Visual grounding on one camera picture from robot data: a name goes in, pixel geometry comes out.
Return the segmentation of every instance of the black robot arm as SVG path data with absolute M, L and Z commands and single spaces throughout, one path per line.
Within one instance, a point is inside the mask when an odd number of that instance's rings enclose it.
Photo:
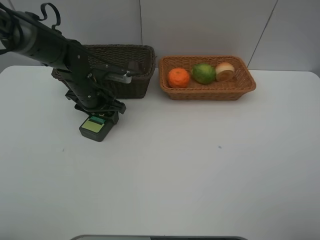
M 56 14 L 56 24 L 51 28 L 41 23 L 47 19 L 46 6 L 52 7 Z M 65 38 L 56 29 L 61 22 L 57 8 L 51 3 L 44 3 L 40 8 L 42 19 L 31 12 L 13 11 L 0 3 L 0 40 L 5 47 L 0 50 L 0 55 L 11 51 L 56 68 L 69 87 L 66 97 L 76 103 L 75 108 L 87 113 L 89 119 L 94 116 L 96 124 L 100 121 L 97 117 L 102 119 L 110 130 L 117 123 L 118 114 L 125 112 L 126 106 L 103 88 L 101 82 L 130 83 L 131 77 L 139 72 L 106 62 L 78 41 Z M 91 67 L 89 57 L 104 64 Z M 107 133 L 101 133 L 99 139 L 95 136 L 86 137 L 100 141 Z

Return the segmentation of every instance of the black cable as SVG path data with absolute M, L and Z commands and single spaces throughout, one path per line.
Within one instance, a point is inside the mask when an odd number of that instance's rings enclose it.
M 55 13 L 55 18 L 56 18 L 56 24 L 53 24 L 51 26 L 51 29 L 54 30 L 54 31 L 57 31 L 59 33 L 61 33 L 59 30 L 56 29 L 56 26 L 59 26 L 61 24 L 61 17 L 60 17 L 60 13 L 58 11 L 58 9 L 56 8 L 55 5 L 53 5 L 52 3 L 50 2 L 47 2 L 47 3 L 42 3 L 41 6 L 40 6 L 40 10 L 41 10 L 41 13 L 43 15 L 43 19 L 41 19 L 37 14 L 33 13 L 33 12 L 28 12 L 26 11 L 25 13 L 28 14 L 29 16 L 31 16 L 33 19 L 39 21 L 39 22 L 42 22 L 44 20 L 47 20 L 48 18 L 48 15 L 47 15 L 47 11 L 46 11 L 46 6 L 49 5 L 54 13 Z
M 22 31 L 21 25 L 19 23 L 19 20 L 12 14 L 11 10 L 9 8 L 7 8 L 5 5 L 3 5 L 1 2 L 0 2 L 0 9 L 4 10 L 8 14 L 8 16 L 10 17 L 10 20 L 11 20 L 9 32 L 7 33 L 7 32 L 1 31 L 2 34 L 5 33 L 4 37 L 2 39 L 7 40 L 9 43 L 9 47 L 7 47 L 6 49 L 0 49 L 0 55 L 2 55 L 7 52 L 13 51 L 16 49 L 17 46 L 20 46 L 24 41 L 24 34 Z M 15 27 L 17 27 L 17 29 L 19 31 L 18 44 L 16 44 L 14 41 Z
M 104 95 L 108 95 L 110 98 L 115 99 L 116 97 L 113 95 L 112 91 L 105 88 L 101 83 L 91 81 L 93 86 L 95 86 L 97 89 L 102 90 Z

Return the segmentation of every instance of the green fruit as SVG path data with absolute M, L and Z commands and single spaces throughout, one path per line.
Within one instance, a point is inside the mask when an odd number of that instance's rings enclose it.
M 210 84 L 216 79 L 216 70 L 207 63 L 200 63 L 193 66 L 191 75 L 200 84 Z

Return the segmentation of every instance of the tangerine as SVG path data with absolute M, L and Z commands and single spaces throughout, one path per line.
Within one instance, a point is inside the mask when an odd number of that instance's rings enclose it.
M 189 82 L 190 75 L 183 68 L 174 68 L 168 73 L 168 83 L 171 88 L 186 88 Z

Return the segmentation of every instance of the brown wicker basket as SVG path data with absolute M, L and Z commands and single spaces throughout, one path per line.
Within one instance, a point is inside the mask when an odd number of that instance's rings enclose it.
M 126 84 L 106 80 L 103 86 L 111 90 L 118 99 L 141 99 L 146 95 L 150 78 L 154 74 L 156 67 L 156 56 L 152 47 L 122 44 L 85 45 L 85 47 L 106 62 L 123 68 L 127 68 L 129 62 L 138 62 L 139 70 L 143 74 L 133 76 L 131 83 Z M 97 64 L 103 64 L 103 62 L 89 57 L 89 64 L 93 67 Z M 66 84 L 56 69 L 53 69 L 52 76 Z
M 234 78 L 227 82 L 214 81 L 202 85 L 191 79 L 187 88 L 171 88 L 168 84 L 168 73 L 174 68 L 183 68 L 189 73 L 194 65 L 200 63 L 216 67 L 228 62 L 235 68 Z M 256 89 L 256 83 L 245 63 L 236 56 L 165 56 L 159 61 L 160 86 L 173 100 L 237 100 L 243 94 Z

